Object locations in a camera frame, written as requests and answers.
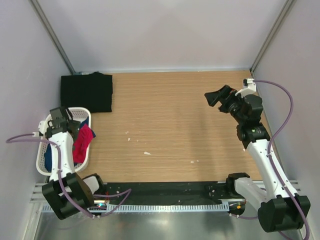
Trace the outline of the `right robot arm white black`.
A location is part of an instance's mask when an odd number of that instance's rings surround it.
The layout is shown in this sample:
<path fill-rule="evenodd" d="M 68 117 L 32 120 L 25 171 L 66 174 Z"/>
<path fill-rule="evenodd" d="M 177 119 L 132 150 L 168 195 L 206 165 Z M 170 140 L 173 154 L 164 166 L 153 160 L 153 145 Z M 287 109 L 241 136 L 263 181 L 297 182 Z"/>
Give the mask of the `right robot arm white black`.
<path fill-rule="evenodd" d="M 263 100 L 255 95 L 255 87 L 236 90 L 225 85 L 204 96 L 209 106 L 221 103 L 219 111 L 236 120 L 237 137 L 244 151 L 254 159 L 264 183 L 261 189 L 248 174 L 232 173 L 226 179 L 226 194 L 231 198 L 244 197 L 256 210 L 258 221 L 267 233 L 306 227 L 311 203 L 292 186 L 278 162 L 270 135 L 261 123 Z"/>

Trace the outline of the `red t shirt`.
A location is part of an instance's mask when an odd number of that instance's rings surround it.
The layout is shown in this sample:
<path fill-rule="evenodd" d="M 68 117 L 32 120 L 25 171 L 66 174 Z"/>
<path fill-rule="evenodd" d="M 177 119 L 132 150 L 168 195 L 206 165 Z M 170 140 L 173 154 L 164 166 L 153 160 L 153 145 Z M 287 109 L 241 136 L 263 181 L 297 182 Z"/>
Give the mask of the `red t shirt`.
<path fill-rule="evenodd" d="M 93 130 L 85 123 L 79 130 L 76 141 L 73 144 L 73 162 L 83 164 L 86 159 L 87 148 L 96 137 Z"/>

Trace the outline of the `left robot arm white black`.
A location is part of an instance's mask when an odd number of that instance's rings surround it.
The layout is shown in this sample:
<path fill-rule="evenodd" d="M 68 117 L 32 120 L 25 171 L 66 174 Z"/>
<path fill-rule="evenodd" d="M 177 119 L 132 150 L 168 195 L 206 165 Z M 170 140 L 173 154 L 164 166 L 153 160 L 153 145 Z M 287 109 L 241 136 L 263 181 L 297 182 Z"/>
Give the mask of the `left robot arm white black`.
<path fill-rule="evenodd" d="M 64 220 L 94 206 L 94 199 L 101 200 L 106 187 L 101 177 L 94 173 L 82 179 L 75 170 L 73 148 L 80 122 L 73 119 L 64 106 L 50 111 L 51 120 L 45 131 L 45 139 L 51 148 L 51 175 L 42 186 L 42 194 L 53 212 Z"/>

